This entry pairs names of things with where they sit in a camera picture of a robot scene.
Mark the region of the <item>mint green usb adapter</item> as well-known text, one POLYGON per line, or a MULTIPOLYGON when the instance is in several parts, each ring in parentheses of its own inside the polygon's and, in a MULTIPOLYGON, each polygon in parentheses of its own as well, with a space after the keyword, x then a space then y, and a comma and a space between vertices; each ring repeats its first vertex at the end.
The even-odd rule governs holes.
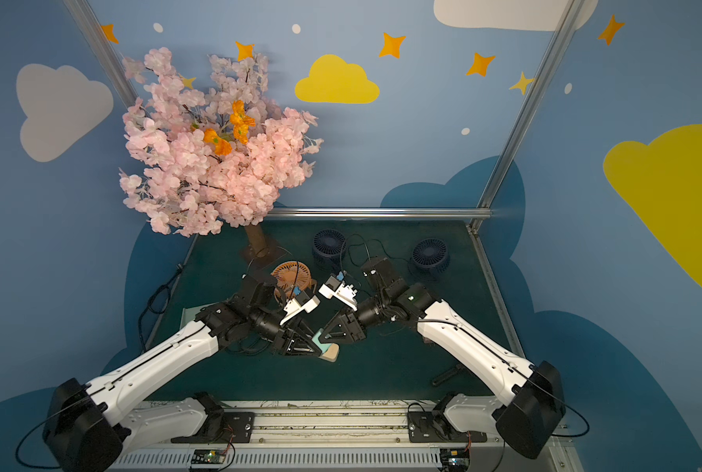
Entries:
POLYGON ((312 337, 312 341, 313 341, 313 344, 315 344, 315 346, 317 346, 317 348, 319 348, 319 350, 321 350, 321 352, 325 353, 325 352, 327 352, 327 350, 329 350, 329 348, 331 348, 331 346, 328 343, 323 343, 321 341, 321 335, 322 335, 322 331, 318 330, 314 334, 314 336, 312 337))

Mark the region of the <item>beige red power strip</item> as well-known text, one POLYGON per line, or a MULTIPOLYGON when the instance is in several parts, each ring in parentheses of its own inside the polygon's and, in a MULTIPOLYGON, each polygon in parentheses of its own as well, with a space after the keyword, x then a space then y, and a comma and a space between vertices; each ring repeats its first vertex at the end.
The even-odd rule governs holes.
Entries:
POLYGON ((320 356, 323 361, 334 363, 339 356, 339 346, 333 344, 330 348, 327 348, 325 352, 320 356))

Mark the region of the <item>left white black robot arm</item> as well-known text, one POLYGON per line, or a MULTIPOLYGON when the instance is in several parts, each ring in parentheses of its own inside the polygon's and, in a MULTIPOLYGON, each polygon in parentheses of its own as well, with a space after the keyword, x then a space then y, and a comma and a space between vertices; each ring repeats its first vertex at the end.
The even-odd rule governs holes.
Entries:
POLYGON ((319 304, 301 292, 282 308, 270 308, 276 279, 248 273, 229 299, 205 306, 195 320, 127 364, 82 385, 71 379, 53 393, 42 439, 62 471, 105 471, 120 456, 150 444, 232 442, 235 432, 223 407, 197 393, 143 412, 137 406, 190 367, 250 334, 284 356, 336 360, 335 344, 317 342, 300 319, 319 304))

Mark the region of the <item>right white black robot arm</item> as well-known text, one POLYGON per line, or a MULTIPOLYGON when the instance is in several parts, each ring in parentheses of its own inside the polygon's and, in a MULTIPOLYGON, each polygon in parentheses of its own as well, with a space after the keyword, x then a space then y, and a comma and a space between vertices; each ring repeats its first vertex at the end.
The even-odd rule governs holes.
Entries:
POLYGON ((325 325, 321 340, 349 344, 386 322, 411 326, 441 346, 493 393, 491 400, 457 393, 442 400, 435 415, 461 433, 498 435, 516 452, 537 458, 568 409, 559 370, 534 364, 469 324, 422 283, 409 284, 386 258, 368 261, 362 273, 371 297, 358 301, 346 273, 332 275, 319 293, 343 308, 325 325))

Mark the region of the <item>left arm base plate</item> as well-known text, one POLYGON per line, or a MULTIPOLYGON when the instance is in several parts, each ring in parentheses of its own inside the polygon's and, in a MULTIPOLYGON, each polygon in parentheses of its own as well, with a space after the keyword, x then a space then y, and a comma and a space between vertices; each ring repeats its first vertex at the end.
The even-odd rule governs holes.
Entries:
POLYGON ((230 412, 209 415, 193 436, 172 438, 172 444, 249 444, 254 430, 254 412, 230 412))

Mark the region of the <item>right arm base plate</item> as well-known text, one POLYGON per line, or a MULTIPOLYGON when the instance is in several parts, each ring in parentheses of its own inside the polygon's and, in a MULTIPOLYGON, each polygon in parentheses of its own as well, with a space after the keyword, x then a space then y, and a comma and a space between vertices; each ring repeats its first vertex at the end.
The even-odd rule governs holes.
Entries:
POLYGON ((481 432, 461 433, 451 427, 443 417, 435 418, 430 411, 406 413, 409 440, 414 444, 425 443, 486 443, 488 436, 481 432))

